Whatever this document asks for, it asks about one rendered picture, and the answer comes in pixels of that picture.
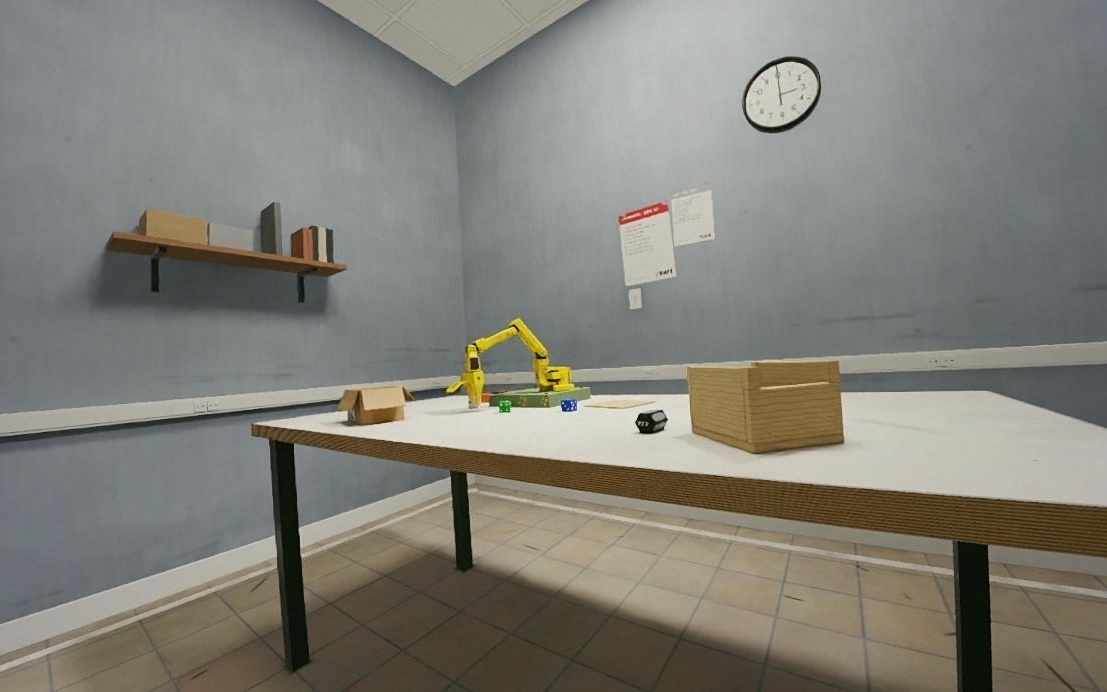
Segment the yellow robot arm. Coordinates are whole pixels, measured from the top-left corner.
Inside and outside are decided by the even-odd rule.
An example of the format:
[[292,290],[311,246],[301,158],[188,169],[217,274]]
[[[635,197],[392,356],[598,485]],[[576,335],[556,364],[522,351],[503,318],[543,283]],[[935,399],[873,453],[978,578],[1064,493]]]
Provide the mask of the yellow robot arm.
[[[466,359],[468,358],[466,363],[464,363],[464,368],[467,368],[468,372],[479,371],[479,357],[476,354],[485,352],[485,350],[489,347],[495,345],[496,343],[501,342],[501,340],[517,333],[521,338],[523,344],[527,345],[528,350],[530,350],[532,355],[536,357],[536,359],[532,359],[532,368],[535,368],[535,381],[539,385],[539,392],[552,390],[554,392],[568,391],[571,390],[571,388],[575,388],[575,383],[568,383],[569,368],[548,368],[549,360],[546,358],[548,353],[544,350],[544,345],[541,345],[539,340],[537,340],[537,338],[528,331],[521,320],[514,320],[513,323],[506,329],[506,332],[504,332],[504,329],[503,334],[500,334],[500,332],[498,335],[492,335],[487,340],[480,338],[479,340],[476,340],[476,342],[473,342],[470,345],[464,348],[464,354],[466,354]],[[547,379],[549,382],[544,381],[544,379]]]

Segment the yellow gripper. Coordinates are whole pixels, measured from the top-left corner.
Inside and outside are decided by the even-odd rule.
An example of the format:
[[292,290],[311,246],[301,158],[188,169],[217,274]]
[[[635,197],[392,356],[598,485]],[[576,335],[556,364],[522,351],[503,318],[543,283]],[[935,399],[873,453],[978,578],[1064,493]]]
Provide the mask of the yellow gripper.
[[[468,397],[476,397],[476,406],[480,406],[480,393],[484,383],[484,376],[482,371],[470,371],[463,372],[461,382],[455,382],[451,388],[447,388],[446,392],[457,393],[461,392],[461,386],[467,388]],[[474,388],[474,390],[473,390]],[[476,395],[476,396],[474,396]]]

